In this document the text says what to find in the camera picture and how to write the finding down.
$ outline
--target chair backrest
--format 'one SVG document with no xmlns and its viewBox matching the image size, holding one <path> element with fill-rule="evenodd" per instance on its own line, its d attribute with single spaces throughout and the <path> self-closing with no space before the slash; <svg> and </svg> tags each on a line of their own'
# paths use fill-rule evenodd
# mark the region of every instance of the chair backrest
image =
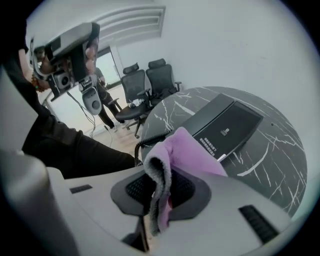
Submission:
<svg viewBox="0 0 320 256">
<path fill-rule="evenodd" d="M 145 73 L 150 80 L 153 95 L 175 87 L 172 81 L 172 67 L 166 64 L 163 58 L 150 61 L 148 67 Z"/>
<path fill-rule="evenodd" d="M 148 102 L 148 97 L 146 94 L 137 96 L 138 93 L 145 89 L 146 77 L 145 71 L 143 69 L 138 69 L 138 63 L 123 69 L 125 76 L 121 77 L 121 82 L 127 103 L 130 103 L 136 99 L 144 99 L 144 102 Z"/>
</svg>

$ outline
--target round table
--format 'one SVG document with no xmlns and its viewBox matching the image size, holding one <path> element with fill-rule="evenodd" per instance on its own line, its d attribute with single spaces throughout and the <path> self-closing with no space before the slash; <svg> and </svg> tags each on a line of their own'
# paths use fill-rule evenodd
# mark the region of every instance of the round table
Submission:
<svg viewBox="0 0 320 256">
<path fill-rule="evenodd" d="M 220 93 L 264 117 L 247 143 L 221 162 L 227 175 L 247 184 L 293 216 L 306 189 L 305 150 L 288 119 L 265 100 L 227 87 L 180 91 L 155 106 L 144 123 L 141 139 L 177 129 Z M 151 148 L 141 149 L 143 160 Z"/>
</svg>

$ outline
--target black mesh office chair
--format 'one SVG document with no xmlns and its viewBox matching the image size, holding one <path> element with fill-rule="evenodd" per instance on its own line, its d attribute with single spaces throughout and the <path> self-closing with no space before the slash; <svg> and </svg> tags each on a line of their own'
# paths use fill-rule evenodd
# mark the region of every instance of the black mesh office chair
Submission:
<svg viewBox="0 0 320 256">
<path fill-rule="evenodd" d="M 119 121 L 131 120 L 134 119 L 136 122 L 131 123 L 128 127 L 137 124 L 134 136 L 138 139 L 139 136 L 137 132 L 139 130 L 140 125 L 143 123 L 145 117 L 147 117 L 148 112 L 150 112 L 150 88 L 145 89 L 145 71 L 143 69 L 139 70 L 138 63 L 126 67 L 123 69 L 123 73 L 125 76 L 121 78 L 121 82 L 124 89 L 125 100 L 127 103 L 131 103 L 136 99 L 144 100 L 144 103 L 136 106 L 134 108 L 130 108 L 126 106 L 123 108 L 118 114 L 116 114 L 115 118 Z M 109 104 L 116 103 L 118 99 L 109 102 Z"/>
<path fill-rule="evenodd" d="M 150 61 L 148 64 L 149 69 L 145 72 L 150 80 L 152 95 L 151 104 L 157 105 L 164 98 L 180 91 L 181 82 L 174 82 L 172 76 L 172 66 L 166 64 L 166 61 L 161 58 L 158 60 Z"/>
</svg>

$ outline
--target camera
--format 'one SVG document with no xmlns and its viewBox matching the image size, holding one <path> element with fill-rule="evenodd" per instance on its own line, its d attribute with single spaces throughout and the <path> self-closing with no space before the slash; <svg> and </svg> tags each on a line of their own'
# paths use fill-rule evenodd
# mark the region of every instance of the camera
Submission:
<svg viewBox="0 0 320 256">
<path fill-rule="evenodd" d="M 99 36 L 100 26 L 94 22 L 82 23 L 62 33 L 46 45 L 34 47 L 34 38 L 30 42 L 30 64 L 34 75 L 39 80 L 48 81 L 53 92 L 53 99 L 79 86 L 86 109 L 98 115 L 102 104 L 98 96 L 95 74 L 89 74 L 86 67 L 86 49 Z M 43 74 L 38 60 L 46 56 L 53 67 L 53 72 Z"/>
</svg>

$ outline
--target purple towel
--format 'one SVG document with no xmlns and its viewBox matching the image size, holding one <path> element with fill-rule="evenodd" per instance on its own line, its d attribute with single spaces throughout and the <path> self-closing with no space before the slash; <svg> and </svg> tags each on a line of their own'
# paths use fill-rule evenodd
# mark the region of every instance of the purple towel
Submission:
<svg viewBox="0 0 320 256">
<path fill-rule="evenodd" d="M 168 227 L 168 204 L 171 187 L 171 165 L 182 170 L 208 172 L 227 176 L 222 165 L 212 157 L 185 128 L 178 128 L 163 142 L 158 142 L 144 160 L 144 171 L 156 183 L 150 202 L 150 232 L 153 236 Z"/>
</svg>

